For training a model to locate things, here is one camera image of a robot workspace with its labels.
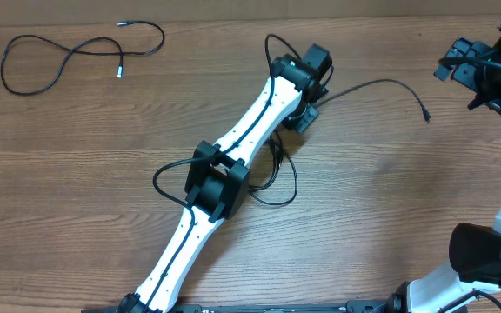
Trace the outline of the black cable long thin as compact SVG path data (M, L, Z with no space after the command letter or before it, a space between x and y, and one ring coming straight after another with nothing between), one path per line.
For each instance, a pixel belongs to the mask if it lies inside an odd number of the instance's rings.
M331 96L331 97L321 101L318 104L314 104L313 107L316 109L317 107L322 106L322 105L330 102L331 100L345 96L353 91L362 89L364 87L367 87L367 86L370 86L370 85L373 85L376 83L395 83L395 84L398 84L401 87L404 87L405 89L407 89L417 100L417 102L420 106L420 109L422 111L424 120L427 123L431 120L430 112L426 109L423 101L421 100L421 98L419 97L417 92L415 92L407 84L402 83L402 82L395 80L395 79L390 79L390 78L376 79L376 80L368 81L368 82L353 86L347 90L341 91L341 92L337 93L336 95ZM292 203L295 200L295 198L297 197L297 192L298 192L297 169L296 169L296 166L295 166L293 160L291 159L291 156L289 155L287 150L284 148L283 141L282 141L281 136L279 135L277 130L275 130L273 132L273 134L269 137L269 139L266 141L266 143L267 143L267 145L270 149L271 155L272 155L271 175L270 175L269 179L267 180L267 182L264 183L263 185L250 185L249 194L254 200L256 200L257 202L259 202L261 204L264 204L267 206L272 206L272 207L283 207L285 205ZM293 173L294 190L293 190L293 194L292 194L291 198L284 200L284 201L281 201L281 202L275 202L275 203L268 202L268 201L265 201L264 199L259 198L257 196L257 193L259 191L262 191L262 190L267 190L276 181L279 170L280 170L281 165L282 165L282 162L285 158L289 162L289 164L291 166L292 173Z

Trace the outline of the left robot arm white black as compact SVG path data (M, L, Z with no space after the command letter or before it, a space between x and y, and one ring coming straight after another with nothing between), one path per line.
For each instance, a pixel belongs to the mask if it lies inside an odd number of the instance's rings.
M214 143L202 141L187 160L180 222L155 268L120 302L120 311L170 311L206 241L246 198L251 164L262 145L279 124L303 132L314 120L311 104L327 92L322 78L332 69L329 51L314 44L303 57L286 54L270 67L264 89L235 126Z

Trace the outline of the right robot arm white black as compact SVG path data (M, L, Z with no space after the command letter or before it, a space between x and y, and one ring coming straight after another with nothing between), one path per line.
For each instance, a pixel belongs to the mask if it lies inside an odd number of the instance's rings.
M494 44L460 37L438 62L435 77L472 90L469 110L486 107L501 116L501 37ZM501 207L491 226L460 223L447 259L430 274L405 282L376 312L465 312L468 303L501 292Z

